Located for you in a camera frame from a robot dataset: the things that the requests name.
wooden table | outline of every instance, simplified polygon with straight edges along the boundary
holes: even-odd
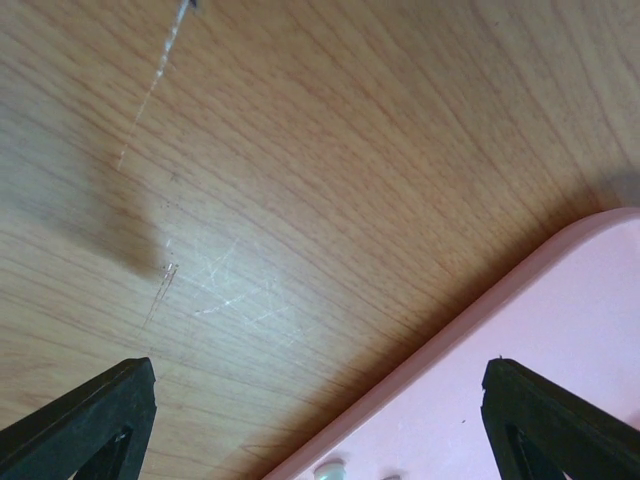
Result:
[[[8,0],[0,426],[126,357],[142,478],[258,479],[640,203],[640,3]]]

small white object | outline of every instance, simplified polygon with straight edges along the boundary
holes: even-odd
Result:
[[[346,480],[347,472],[342,462],[325,463],[313,473],[315,480]]]

white scratch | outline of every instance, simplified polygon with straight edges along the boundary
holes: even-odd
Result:
[[[131,140],[133,131],[135,130],[136,126],[138,125],[138,122],[140,121],[140,117],[142,117],[142,112],[144,111],[144,108],[147,106],[147,102],[149,101],[151,94],[155,90],[156,85],[158,85],[158,81],[160,80],[160,78],[162,78],[162,75],[164,75],[164,69],[167,66],[167,62],[169,61],[169,52],[171,52],[171,47],[173,47],[173,42],[175,42],[176,37],[178,36],[178,29],[180,28],[180,24],[182,23],[182,19],[184,18],[184,14],[187,11],[188,6],[189,6],[189,0],[182,0],[182,4],[180,5],[180,10],[178,10],[178,15],[176,16],[176,19],[174,20],[173,25],[171,26],[171,31],[169,32],[169,36],[164,42],[164,53],[162,54],[162,57],[160,57],[160,63],[158,65],[158,70],[156,70],[156,75],[153,78],[153,82],[151,82],[151,87],[149,87],[147,94],[144,96],[144,99],[142,100],[142,104],[138,109],[136,118],[133,120],[133,123],[131,124],[131,128],[129,128],[127,139],[124,142],[124,147],[122,147],[122,151],[120,152],[120,161],[118,162],[118,167],[116,168],[117,171],[120,171],[120,168],[122,167],[122,162],[124,161],[124,154],[127,152],[127,149],[129,148],[129,141]]]

wood grain surface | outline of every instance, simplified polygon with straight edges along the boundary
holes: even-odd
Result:
[[[150,356],[142,478],[259,479],[640,202],[637,0],[198,4],[3,2],[0,426]]]

pink board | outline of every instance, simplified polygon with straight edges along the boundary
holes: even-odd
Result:
[[[555,235],[264,480],[497,479],[487,362],[513,358],[640,429],[640,208]]]

